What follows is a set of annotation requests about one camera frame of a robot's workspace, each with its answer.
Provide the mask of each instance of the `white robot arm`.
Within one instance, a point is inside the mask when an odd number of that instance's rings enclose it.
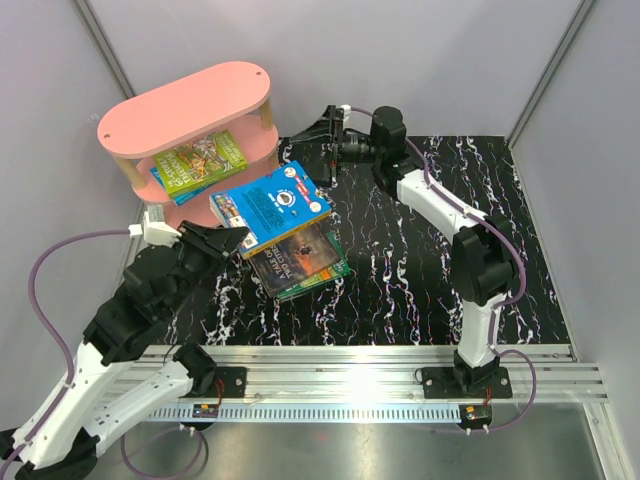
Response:
[[[161,227],[155,233],[154,223]],[[144,225],[149,227],[145,238],[156,245],[136,256],[113,298],[88,324],[73,380],[67,384],[69,377],[63,377],[22,427],[0,432],[0,457],[23,463],[18,480],[85,478],[115,440],[155,409],[189,394],[215,396],[214,382],[224,369],[201,347],[188,343],[150,379],[99,406],[109,387],[162,335],[196,286],[225,268],[248,233],[244,227],[211,229],[186,221],[175,231],[148,213]],[[131,233],[142,232],[133,228]]]
[[[343,128],[351,112],[371,116],[368,135]],[[331,155],[304,164],[319,186],[335,183],[340,163],[373,163],[378,187],[418,212],[449,240],[453,246],[451,280],[462,298],[464,316],[453,378],[447,381],[453,380],[460,387],[457,391],[450,389],[453,395],[484,396],[500,368],[495,327],[519,270],[513,252],[495,235],[505,239],[510,225],[504,218],[487,216],[470,207],[431,178],[425,172],[421,153],[412,155],[408,151],[406,133],[402,114],[396,108],[380,107],[371,113],[348,105],[329,105],[314,125],[291,141],[330,145]],[[507,373],[502,369],[500,375]],[[500,396],[493,388],[492,393]]]

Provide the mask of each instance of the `pink shelf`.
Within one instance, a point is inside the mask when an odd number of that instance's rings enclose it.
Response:
[[[253,63],[215,65],[116,105],[98,139],[116,157],[148,157],[256,110],[270,89],[269,75]]]
[[[143,159],[137,165],[137,169],[147,181],[147,185],[144,188],[134,188],[133,191],[145,203],[162,204],[164,206],[165,219],[174,228],[182,220],[189,220],[205,227],[219,225],[218,220],[209,209],[209,195],[219,190],[226,190],[251,182],[273,171],[276,167],[271,163],[269,157],[278,148],[278,130],[275,127],[271,130],[263,130],[262,122],[258,115],[245,115],[236,118],[212,131],[221,130],[229,130],[231,132],[247,159],[249,168],[231,178],[212,185],[208,190],[198,194],[198,196],[180,207],[171,201],[164,188],[151,175],[150,170],[154,166],[152,157]]]
[[[173,228],[177,228],[182,220],[189,220],[204,227],[217,227],[220,225],[220,222],[209,208],[209,195],[219,190],[251,182],[256,178],[272,172],[276,167],[276,165],[271,164],[271,161],[267,157],[254,163],[251,168],[244,172],[212,185],[208,190],[198,194],[181,207],[178,207],[175,203],[166,204],[164,205],[165,221]]]

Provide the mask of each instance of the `black marble surface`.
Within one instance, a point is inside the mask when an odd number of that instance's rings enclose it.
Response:
[[[506,216],[526,261],[528,287],[503,311],[501,343],[569,343],[520,182],[502,137],[415,137],[432,175],[470,205]],[[281,161],[319,155],[280,146]],[[462,304],[449,283],[450,246],[409,208],[381,193],[368,165],[347,165],[325,190],[331,224],[353,275],[292,302],[268,298],[234,259],[198,289],[159,343],[207,345],[455,344]]]

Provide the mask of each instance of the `book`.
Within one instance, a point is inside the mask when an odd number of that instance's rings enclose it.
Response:
[[[172,199],[246,170],[247,159],[228,130],[153,156],[162,186]]]
[[[298,162],[246,185],[210,196],[213,213],[227,227],[248,227],[239,247],[247,259],[327,217],[329,203]]]
[[[316,273],[315,275],[310,276],[306,280],[293,285],[292,287],[287,288],[286,290],[278,293],[278,299],[281,301],[293,300],[305,293],[308,293],[311,290],[316,289],[320,285],[324,285],[327,282],[332,280],[337,280],[338,278],[342,278],[351,273],[351,269],[347,264],[347,259],[345,258],[342,250],[340,249],[340,244],[336,239],[336,236],[333,232],[329,232],[327,234],[329,241],[334,246],[338,254],[340,255],[341,260],[338,263],[331,265],[330,267],[325,268],[324,270]]]
[[[162,188],[164,188],[164,184],[162,183],[162,177],[160,176],[160,172],[158,172],[158,169],[156,167],[151,168],[151,175],[153,175],[154,178],[160,184],[160,186],[162,186]],[[200,188],[198,188],[196,190],[193,190],[192,192],[185,193],[184,195],[176,195],[175,197],[172,198],[173,203],[175,203],[178,206],[184,205],[189,200],[191,200],[193,197],[195,197],[199,193],[204,192],[209,187],[210,187],[210,185],[205,185],[204,187],[200,187]]]
[[[249,262],[270,297],[340,261],[340,254],[315,223],[253,255]]]

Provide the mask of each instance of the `white wall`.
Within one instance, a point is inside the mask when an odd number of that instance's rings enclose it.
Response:
[[[0,430],[26,421],[64,372],[27,300],[49,245],[126,228],[138,201],[96,137],[122,101],[70,1],[0,2]],[[42,268],[42,307],[73,349],[110,297],[125,237],[66,247]]]
[[[253,61],[285,135],[331,103],[397,106],[416,134],[507,134],[578,3],[91,0],[138,93]]]
[[[640,9],[599,2],[516,145],[578,354],[640,476]]]

